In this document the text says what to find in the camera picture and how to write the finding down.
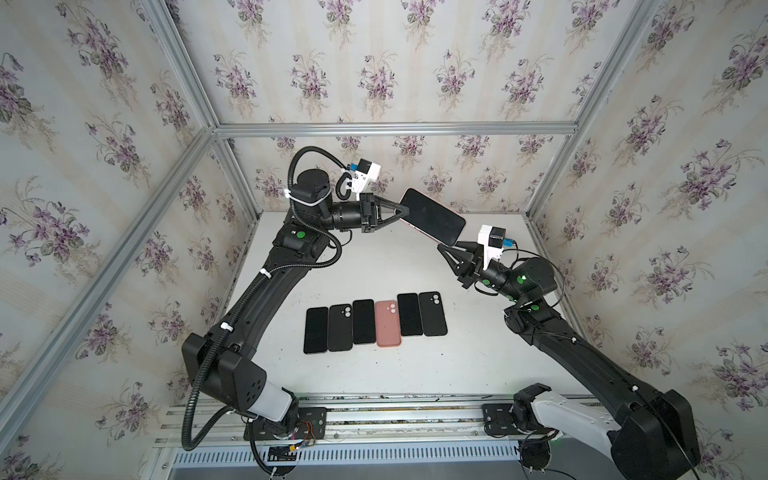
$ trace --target metal base plate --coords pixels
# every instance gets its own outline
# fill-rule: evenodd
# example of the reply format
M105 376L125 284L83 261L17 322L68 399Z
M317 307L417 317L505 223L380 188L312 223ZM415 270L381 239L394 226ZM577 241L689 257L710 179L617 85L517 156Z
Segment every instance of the metal base plate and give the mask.
M316 407L316 408L299 408L299 421L296 424L297 430L295 432L292 432L291 435L288 437L290 440L304 440L307 437L307 430L308 427L306 426L306 423L302 422L302 420L306 420L312 425L312 433L315 435L315 439L322 439L326 434L326 413L328 412L328 409L325 409L323 407ZM256 427L256 438L254 440L274 440L275 435L271 433L271 431L266 427L264 424L263 419L258 419L254 421L254 426ZM246 433L243 436L244 439L248 440L248 429L246 429Z
M512 403L484 403L482 406L486 435L503 436L520 433L509 410Z

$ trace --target black cable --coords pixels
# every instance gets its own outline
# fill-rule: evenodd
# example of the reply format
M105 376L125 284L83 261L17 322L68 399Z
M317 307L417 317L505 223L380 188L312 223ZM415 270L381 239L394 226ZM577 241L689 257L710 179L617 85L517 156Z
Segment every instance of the black cable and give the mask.
M304 154L309 153L310 151L316 152L318 154L321 154L329 158L333 163L335 163L342 169L347 170L347 167L343 163L341 163L341 161L339 161L338 158L331 155L331 153L329 153L328 151L325 151L320 147L313 147L313 146L302 147L299 149L299 151L296 152L296 154L293 155L293 159L291 159L290 165L288 167L288 181L287 181L288 191L291 191L293 189L293 177L294 177L294 174L296 173L296 165L299 163L299 159ZM269 269L266 275L262 273L257 274L254 281L248 286L246 291L238 299L238 301L235 303L235 305L227 314L227 317L226 317L227 323L229 324L230 327L235 326L235 324L237 323L237 320L240 318L240 314L243 312L243 308L245 308L246 304L250 301L250 299L253 297L253 295L256 293L256 291L259 289L262 283L264 283L266 279L271 278L273 273L280 270L289 269L289 268L307 268L307 269L325 268L327 266L331 266L334 263L338 262L339 259L341 258L342 245L339 242L338 238L336 238L332 233L329 233L326 230L323 230L321 228L315 227L314 225L307 223L296 211L296 202L293 201L293 198L290 199L290 210L293 217L296 218L296 222L298 222L299 224L301 224L302 226L304 226L309 230L312 230L314 232L319 233L320 235L323 235L324 237L327 237L331 241L331 243L336 245L336 253L333 255L333 258L331 258L330 260L326 260L324 262L282 263L280 265L277 265ZM216 355L218 355L219 350L222 348L222 345L227 340L229 335L230 335L230 331L224 328L222 328L219 334L216 335L216 338L213 344L208 349L208 352L203 358L203 362L200 364L200 368L197 370L197 376L195 376L195 380L192 382L190 395L187 397L187 407L184 410L184 420L181 423L181 446L182 448L184 448L184 450L187 450L187 451L194 450L200 444L200 442L203 441L203 438L205 438L205 435L207 435L208 431L221 418L221 415L223 415L223 413L221 413L221 410L217 412L214 416L212 416L208 420L208 422L206 422L205 426L197 433L197 435L195 435L194 439L192 438L192 425L194 424L194 412L197 407L197 399L200 397L200 389L202 388L203 383L205 383L205 380L208 378L208 372L210 370L211 365L213 365L214 363L214 359L216 358Z

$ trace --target purple flower pattern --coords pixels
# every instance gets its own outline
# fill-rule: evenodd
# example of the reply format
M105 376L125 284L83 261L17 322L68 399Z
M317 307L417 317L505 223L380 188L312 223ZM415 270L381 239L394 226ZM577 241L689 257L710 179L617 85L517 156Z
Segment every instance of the purple flower pattern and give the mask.
M432 26L429 24L438 0L402 0L400 4L408 12L405 24L406 36L409 41L416 42L416 49L426 45L432 36Z
M224 254L224 258L227 259L227 264L230 268L234 268L237 265L237 261L240 259L240 255L243 254L242 245L230 245L230 249Z
M205 326L211 327L216 323L220 305L221 297L212 296L209 288L205 293L205 305L200 309L200 316L203 317Z
M181 304L178 302L168 302L162 310L152 312L152 320L147 322L147 326L157 337L155 340L157 345L169 341L178 344L184 341L189 333L189 328L181 319L180 307Z
M524 167L533 162L536 154L544 147L544 144L554 140L552 135L522 135L518 140L520 154L518 155L518 167Z
M607 225L603 235L611 237L619 231L622 225L630 222L635 225L640 223L643 220L641 213L648 210L647 205L640 202L642 196L641 189L635 187L634 182L627 185L624 191L616 190L614 199L611 201L611 209L606 212L603 219L603 223Z
M175 285L179 275L178 259L171 258L173 253L174 249L167 243L165 235L156 231L152 237L147 238L134 263L141 269L143 276L154 272L155 281L165 288L165 282Z
M580 77L578 79L578 84L576 85L576 88L573 89L571 92L572 94L576 95L576 100L568 105L568 110L565 112L565 115L569 118L576 118L576 114L578 113L579 109L581 108L581 105L584 103L584 99L587 98L587 94L592 89L592 85L594 85L594 81L598 79L598 73L600 73L600 67L603 65L603 62L598 61L595 62L594 65L592 65L592 68L590 69L589 73L587 73L584 77Z
M341 45L349 43L353 35L349 20L355 0L317 0L317 3L326 9L328 37L333 40L338 35Z
M235 210L235 197L231 193L219 194L216 199L216 205L219 206L219 218L226 220L229 225L240 225L240 219L237 218Z
M197 178L197 175L192 175L187 178L187 182L184 184L184 188L179 192L179 201L185 210L192 209L195 220L199 223L208 223L210 218L210 209L208 205L210 202L205 200L206 193L203 190L203 184Z
M446 113L458 107L462 101L462 88L470 78L475 77L473 61L474 58L464 59L458 50L455 53L446 50L442 56L442 65L435 69L435 78L440 84L437 95Z
M560 243L560 248L567 247L573 240L584 239L584 232L589 230L589 227L584 223L584 212L581 211L581 207L574 208L574 211L567 212L565 214L565 225L560 232L560 238L563 239Z
M135 382L131 386L125 386L120 392L120 397L104 406L104 415L101 419L94 422L99 430L106 430L107 445L116 442L123 437L125 433L135 433L136 436L145 435L149 421L157 418L159 408L148 402L141 394L141 382Z
M450 170L443 170L440 165L437 167L430 165L427 174L422 177L422 183L427 187L427 195L436 199L442 197L442 190L453 182L450 173Z
M192 257L192 266L195 270L204 270L210 276L219 273L219 263L210 249L209 237L202 237L197 241L193 240L192 247L187 248L187 252Z
M482 19L491 22L491 30L482 37L480 50L488 54L488 63L501 60L512 48L510 37L517 37L523 21L531 16L528 7L531 0L488 0L488 8Z
M18 133L22 145L30 150L33 144L42 141L53 152L53 140L57 135L49 127L53 122L38 115L43 107L34 106L25 97L25 89L18 83L15 71L24 71L24 67L16 57L4 53L0 61L0 122L7 125L4 132L8 135Z
M586 174L593 174L598 167L598 161L600 161L600 155L595 151L598 146L595 142L588 138L587 141L581 145L574 154L574 163L571 164L571 169L568 171L568 186L578 187L581 182L581 178Z
M108 123L100 117L94 118L94 123L86 122L86 129L98 143L96 158L109 165L116 165L125 174L124 178L139 187L139 180L147 189L151 189L152 175L147 165L136 153L134 136L136 132L132 126L123 124L115 119Z
M583 0L571 4L571 13L575 13L571 27L566 30L568 37L565 44L573 44L571 52L587 46L592 41L591 33L609 8L616 8L620 0Z
M34 185L36 179L30 177L24 187L17 180L15 205L0 208L0 227L5 225L16 231L8 235L8 249L16 254L22 252L30 267L50 256L56 262L56 274L72 285L79 276L94 276L101 265L97 252L101 241L86 242L91 231L77 222L76 209L33 197L32 193L40 188Z
M750 480L737 463L743 452L729 445L733 443L733 432L726 429L718 429L711 432L702 425L697 425L696 437L699 440L699 452L701 455L701 460L699 465L696 465L696 470L711 475L712 478L717 478L717 480L728 480L729 478ZM725 440L727 444L721 443L721 439Z
M227 0L230 7L237 9L237 17L240 19L240 27L245 30L246 37L254 34L259 47L267 43L269 32L264 21L264 0Z
M115 356L119 349L131 353L131 337L114 325L109 313L111 308L111 303L105 303L104 309L96 317L96 322L85 333L85 338L74 355L76 359L86 359L93 354L101 357L99 363L107 360L117 362Z
M192 386L187 373L182 370L176 370L171 373L170 380L165 384L165 387L174 394L174 401L181 402L187 398L187 393Z
M381 170L379 172L379 178L375 182L371 182L371 191L377 195L383 195L386 189L389 188L389 184L395 181L395 177L389 170Z
M613 342L613 337L611 337L608 329L603 326L603 320L596 313L584 319L584 328L587 330L589 341L596 348L603 348L603 345L608 340Z
M485 149L490 144L491 138L488 135L462 135L456 143L456 148L461 149L461 153L456 157L456 164L462 171L471 170L480 161L480 157L485 155Z
M263 193L264 200L271 210L278 210L283 202L283 181L277 176L273 169L256 169L256 177L253 179L256 190Z
M269 122L271 124L284 124L286 123L282 117L277 118L270 116ZM292 157L293 151L296 149L296 138L294 137L272 137L275 141L275 148L280 152L281 157Z
M392 68L389 66L389 61L395 57L396 54L384 52L376 60L373 55L366 55L364 66L360 72L360 83L358 87L365 88L366 96L362 99L363 110L370 111L371 120L375 121L380 119L387 108L390 106L387 104L387 100L392 100L395 90L395 74L392 72Z
M671 373L672 356L667 351L669 343L664 340L663 327L658 326L650 332L640 327L634 339L634 343L627 344L625 352L633 367L659 369L662 376Z
M478 185L478 199L482 200L482 203L490 201L496 189L501 184L507 183L506 173L498 171L496 167L486 167L482 175L475 178L475 183Z
M637 61L643 62L637 73L656 65L657 57L667 43L672 41L675 35L688 31L694 23L695 9L694 0L678 0L662 4L650 23L653 31L642 44L640 54L637 56Z
M563 281L565 281L565 288L573 290L576 288L576 274L574 272L574 259L569 257L564 262L558 263L558 268L563 274Z
M300 110L306 110L306 113L312 119L318 118L326 105L324 98L328 98L326 88L330 84L326 78L326 72L320 68L320 60L324 54L322 52L312 51L309 56L294 55L291 68L291 86L301 90L299 97Z
M592 266L592 273L587 278L587 295L596 298L602 292L610 290L611 293L619 291L619 282L624 282L616 270L619 262L614 254L609 253L605 258L598 257Z
M617 152L614 165L626 167L635 163L635 155L645 155L650 150L650 146L661 142L661 135L667 130L667 119L670 113L682 111L683 108L677 105L676 101L664 103L661 97L654 95L647 107L642 107L637 111L637 115L628 122L630 133L621 138L614 147Z
M98 18L94 20L93 12L82 5L72 8L67 2L60 2L56 9L71 26L67 29L68 39L73 47L77 47L82 66L98 66L102 76L101 86L112 101L117 103L120 98L132 108L137 102L134 89L136 78L129 77L125 71L128 60L118 50L120 40L106 23Z
M230 109L240 112L244 118L253 113L253 108L258 106L254 104L256 100L256 82L250 77L250 72L245 69L241 59L245 56L244 51L235 52L232 50L230 56L224 57L221 54L214 54L216 67L216 85L226 88L230 94L227 97L227 103Z
M735 405L741 412L753 411L755 407L768 406L768 343L753 349L743 343L732 342L730 346L716 346L721 364L709 360L694 363L691 368L701 374L691 382L700 387L702 396L709 402L718 402L728 411Z
M397 136L392 146L400 149L395 156L395 162L402 167L402 171L410 170L419 162L419 157L424 153L427 140L424 135Z
M150 91L155 97L155 110L163 120L163 125L174 126L174 136L181 147L192 143L192 126L190 115L184 105L184 99L178 91L168 83L170 72L160 72L160 79L150 86Z
M499 109L508 121L517 120L528 111L528 106L536 100L536 93L544 89L544 74L541 66L551 58L542 55L530 62L527 58L518 61L518 68L509 74L507 83L502 88L509 92L509 97L502 102Z
M705 115L712 112L722 114L726 107L733 107L736 94L746 97L746 87L763 76L763 69L768 67L766 22L768 15L763 17L755 30L733 39L737 43L728 55L731 65L723 70L720 78L712 80L712 88L704 95L705 99L713 98L715 101L714 106L704 112Z
M16 446L21 448L29 435L16 437ZM58 480L63 467L51 462L49 457L33 462L32 456L22 450L10 451L2 466L2 480Z
M728 193L736 186L736 172L741 168L742 161L751 165L765 164L763 158L757 157L757 150L731 152L733 145L720 139L713 149L697 152L694 159L680 169L685 174L685 180L672 183L664 192L662 198L667 202L661 212L667 212L670 218L690 215L692 207L705 211L713 200L725 201Z
M694 278L699 273L706 278L714 278L707 268L708 263L688 260L690 252L680 245L674 253L660 250L658 257L648 259L653 273L640 272L632 280L638 283L632 295L640 297L642 303L652 303L658 308L657 301L671 303L676 298L685 297L694 288Z

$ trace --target pink phone case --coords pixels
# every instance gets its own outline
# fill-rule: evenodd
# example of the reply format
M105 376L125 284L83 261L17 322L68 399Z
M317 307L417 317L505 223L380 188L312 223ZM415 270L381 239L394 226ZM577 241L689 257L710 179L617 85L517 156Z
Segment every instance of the pink phone case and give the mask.
M376 302L376 345L400 344L400 315L395 300Z

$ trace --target black phone case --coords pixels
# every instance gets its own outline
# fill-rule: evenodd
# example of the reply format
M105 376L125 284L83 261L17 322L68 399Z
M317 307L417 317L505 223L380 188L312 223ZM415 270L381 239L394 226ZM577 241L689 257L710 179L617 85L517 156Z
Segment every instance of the black phone case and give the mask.
M355 345L376 342L376 312L373 300L352 302L352 340Z
M304 323L304 353L323 353L328 350L328 307L310 308Z
M343 352L352 349L352 306L348 303L328 309L328 350Z
M448 326L445 324L445 312L442 309L442 296L439 292L420 293L419 308L422 312L424 335L441 336L448 333Z
M419 296L415 293L400 293L397 296L397 305L400 308L400 335L423 335Z

